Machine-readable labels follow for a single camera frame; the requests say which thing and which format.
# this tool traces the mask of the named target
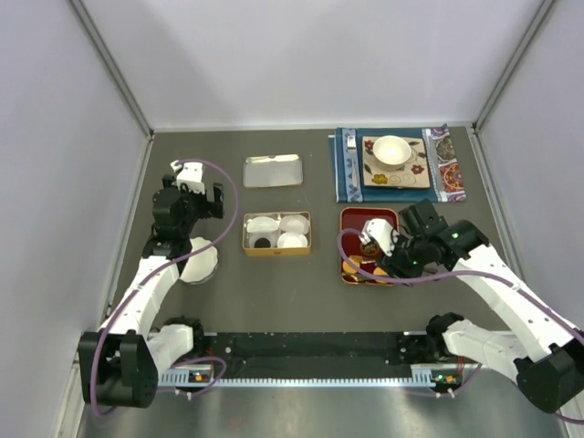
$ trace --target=small white cup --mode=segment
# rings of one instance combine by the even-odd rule
[[[412,146],[402,137],[385,135],[373,143],[373,155],[382,169],[395,171],[412,157]]]

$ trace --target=red tray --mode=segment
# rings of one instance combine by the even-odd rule
[[[398,226],[398,215],[390,208],[349,207],[340,213],[340,229],[355,228],[360,231],[367,221],[376,217],[386,219],[394,228],[397,228]],[[355,260],[353,261],[357,262],[361,269],[373,273],[376,266],[374,263],[371,263],[371,261],[376,260],[381,252],[377,244],[365,246],[361,243],[357,235],[344,235],[341,243],[347,256],[355,257]],[[351,271],[349,265],[343,265],[343,260],[341,258],[340,276],[345,283],[352,285],[393,286],[390,283],[381,283],[375,280],[366,279]]]

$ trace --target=metal tray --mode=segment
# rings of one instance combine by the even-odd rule
[[[302,183],[299,155],[248,157],[244,164],[244,187],[282,187]]]

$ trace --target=white wall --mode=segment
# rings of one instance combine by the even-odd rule
[[[584,2],[562,0],[483,139],[534,289],[584,327]]]
[[[541,0],[85,0],[160,128],[475,120]]]
[[[144,137],[66,1],[0,3],[0,436],[49,436]]]

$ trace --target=patterned cloth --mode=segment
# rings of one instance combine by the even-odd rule
[[[346,138],[356,135],[359,165],[363,164],[363,137],[380,137],[397,135],[399,137],[420,139],[427,151],[430,171],[430,188],[391,188],[369,187],[363,184],[359,176],[359,187],[352,183],[352,160],[347,150]],[[330,158],[335,173],[335,186],[338,203],[414,203],[430,199],[436,203],[453,203],[466,200],[463,177],[456,160],[450,131],[446,125],[431,129],[342,129],[338,128],[334,136],[328,137]]]

